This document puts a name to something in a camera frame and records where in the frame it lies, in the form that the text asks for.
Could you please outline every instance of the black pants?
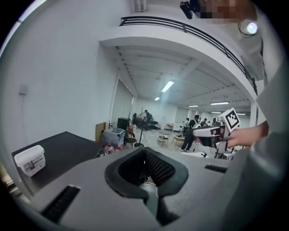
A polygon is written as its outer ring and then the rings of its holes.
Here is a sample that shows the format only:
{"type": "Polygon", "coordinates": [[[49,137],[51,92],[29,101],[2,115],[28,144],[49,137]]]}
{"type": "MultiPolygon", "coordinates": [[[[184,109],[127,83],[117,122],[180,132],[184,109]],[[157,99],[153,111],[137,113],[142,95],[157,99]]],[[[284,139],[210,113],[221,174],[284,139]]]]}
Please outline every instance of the black pants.
{"type": "Polygon", "coordinates": [[[186,137],[185,137],[185,141],[181,147],[181,149],[185,149],[186,146],[188,145],[188,147],[186,148],[187,150],[190,150],[191,148],[191,145],[193,144],[194,142],[194,136],[192,134],[188,134],[186,137]]]}

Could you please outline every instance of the floor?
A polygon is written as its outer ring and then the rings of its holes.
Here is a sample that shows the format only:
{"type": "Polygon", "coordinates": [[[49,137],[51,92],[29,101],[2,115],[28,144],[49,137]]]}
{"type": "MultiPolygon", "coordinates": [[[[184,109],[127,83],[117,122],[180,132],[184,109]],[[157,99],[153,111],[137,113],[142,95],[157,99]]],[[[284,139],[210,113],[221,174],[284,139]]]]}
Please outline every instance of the floor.
{"type": "MultiPolygon", "coordinates": [[[[168,141],[161,143],[157,140],[157,137],[160,136],[159,132],[163,132],[163,131],[164,130],[155,130],[155,129],[152,129],[150,131],[143,131],[140,142],[145,147],[151,147],[151,148],[158,147],[164,150],[176,151],[178,153],[181,153],[179,148],[182,146],[183,142],[173,140],[173,137],[175,135],[180,135],[181,133],[176,132],[176,131],[172,132],[170,130],[165,130],[166,132],[170,133],[170,135],[168,135],[168,141]]],[[[140,133],[141,133],[141,130],[139,128],[134,129],[135,138],[138,142],[140,140],[140,133]]],[[[130,148],[131,148],[131,145],[129,143],[124,147],[124,149],[130,149],[130,148]]],[[[216,149],[204,147],[199,143],[198,144],[194,143],[190,149],[190,152],[193,152],[194,148],[195,148],[194,152],[205,152],[209,158],[214,158],[214,153],[216,152],[216,149]]]]}

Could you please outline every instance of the black slot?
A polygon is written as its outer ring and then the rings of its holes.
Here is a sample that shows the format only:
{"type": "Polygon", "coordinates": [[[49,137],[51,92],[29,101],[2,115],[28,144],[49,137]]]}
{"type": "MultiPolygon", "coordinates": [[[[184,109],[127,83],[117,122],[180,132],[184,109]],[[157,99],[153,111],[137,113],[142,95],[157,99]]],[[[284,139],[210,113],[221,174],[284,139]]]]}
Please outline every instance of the black slot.
{"type": "Polygon", "coordinates": [[[42,215],[48,220],[57,223],[79,191],[79,188],[67,186],[42,212],[42,215]]]}
{"type": "Polygon", "coordinates": [[[228,168],[220,167],[220,166],[216,166],[216,165],[206,165],[205,169],[209,169],[209,170],[217,171],[217,172],[221,172],[221,173],[226,173],[228,168]]]}

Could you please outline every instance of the white plastic container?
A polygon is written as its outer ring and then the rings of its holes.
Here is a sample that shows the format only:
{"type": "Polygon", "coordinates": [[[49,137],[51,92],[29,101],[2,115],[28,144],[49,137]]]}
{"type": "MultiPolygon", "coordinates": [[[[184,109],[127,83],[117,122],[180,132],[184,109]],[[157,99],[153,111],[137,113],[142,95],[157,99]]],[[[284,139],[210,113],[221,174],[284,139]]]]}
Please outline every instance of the white plastic container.
{"type": "Polygon", "coordinates": [[[40,145],[18,153],[14,160],[27,176],[33,176],[45,167],[44,149],[40,145]]]}

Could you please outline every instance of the chair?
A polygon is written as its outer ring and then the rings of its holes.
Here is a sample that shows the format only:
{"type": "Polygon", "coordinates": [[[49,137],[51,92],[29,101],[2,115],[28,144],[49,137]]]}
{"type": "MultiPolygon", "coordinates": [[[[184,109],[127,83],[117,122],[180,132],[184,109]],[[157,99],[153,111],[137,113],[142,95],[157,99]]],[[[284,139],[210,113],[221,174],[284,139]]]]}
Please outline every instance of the chair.
{"type": "Polygon", "coordinates": [[[126,137],[126,142],[131,144],[136,143],[136,139],[135,139],[135,134],[131,131],[128,131],[128,134],[131,135],[131,137],[126,137]]]}

